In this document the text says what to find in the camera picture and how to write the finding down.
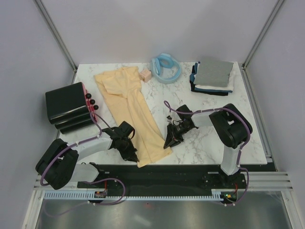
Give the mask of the yellow t shirt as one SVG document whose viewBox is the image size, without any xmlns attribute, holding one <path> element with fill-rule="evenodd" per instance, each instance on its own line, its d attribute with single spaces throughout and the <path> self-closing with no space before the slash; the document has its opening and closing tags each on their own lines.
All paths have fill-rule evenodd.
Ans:
<svg viewBox="0 0 305 229">
<path fill-rule="evenodd" d="M 132 143 L 137 149 L 138 167 L 155 163 L 172 153 L 164 149 L 165 140 L 141 92 L 137 66 L 104 71 L 94 76 L 95 82 L 114 120 L 135 129 Z"/>
</svg>

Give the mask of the small pink cube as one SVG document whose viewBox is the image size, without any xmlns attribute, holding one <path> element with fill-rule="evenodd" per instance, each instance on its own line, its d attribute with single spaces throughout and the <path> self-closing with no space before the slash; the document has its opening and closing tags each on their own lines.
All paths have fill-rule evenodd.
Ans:
<svg viewBox="0 0 305 229">
<path fill-rule="evenodd" d="M 139 72 L 139 77 L 143 82 L 147 83 L 152 78 L 152 72 L 148 69 L 143 69 L 141 72 Z"/>
</svg>

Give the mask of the black pink drawer organizer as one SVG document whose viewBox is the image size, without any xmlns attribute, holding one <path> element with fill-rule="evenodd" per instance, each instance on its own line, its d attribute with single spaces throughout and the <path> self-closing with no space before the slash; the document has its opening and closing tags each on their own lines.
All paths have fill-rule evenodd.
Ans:
<svg viewBox="0 0 305 229">
<path fill-rule="evenodd" d="M 90 126 L 96 121 L 99 106 L 82 82 L 45 93 L 49 122 L 62 134 Z"/>
</svg>

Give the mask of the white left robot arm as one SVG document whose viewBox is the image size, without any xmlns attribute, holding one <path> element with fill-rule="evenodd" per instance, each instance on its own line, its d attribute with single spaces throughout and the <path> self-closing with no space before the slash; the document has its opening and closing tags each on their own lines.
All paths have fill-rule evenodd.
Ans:
<svg viewBox="0 0 305 229">
<path fill-rule="evenodd" d="M 55 139 L 36 164 L 41 176 L 40 185 L 58 190 L 69 182 L 85 182 L 101 187 L 105 177 L 95 163 L 77 164 L 98 152 L 117 150 L 125 161 L 139 162 L 137 149 L 132 143 L 135 129 L 127 122 L 116 127 L 100 129 L 96 136 L 69 145 L 61 138 Z"/>
</svg>

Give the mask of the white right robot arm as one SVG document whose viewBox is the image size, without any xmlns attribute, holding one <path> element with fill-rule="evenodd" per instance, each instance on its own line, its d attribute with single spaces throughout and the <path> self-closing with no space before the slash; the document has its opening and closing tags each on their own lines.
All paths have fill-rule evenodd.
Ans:
<svg viewBox="0 0 305 229">
<path fill-rule="evenodd" d="M 168 101 L 164 105 L 169 112 L 175 112 L 180 117 L 177 124 L 171 115 L 167 116 L 167 135 L 163 148 L 179 145 L 184 141 L 183 135 L 192 129 L 203 126 L 212 126 L 224 145 L 221 173 L 218 182 L 222 187 L 228 188 L 235 183 L 235 176 L 240 167 L 242 149 L 250 141 L 253 128 L 247 119 L 233 105 L 227 104 L 220 108 L 191 111 L 187 105 L 182 105 L 176 110 L 171 108 Z"/>
</svg>

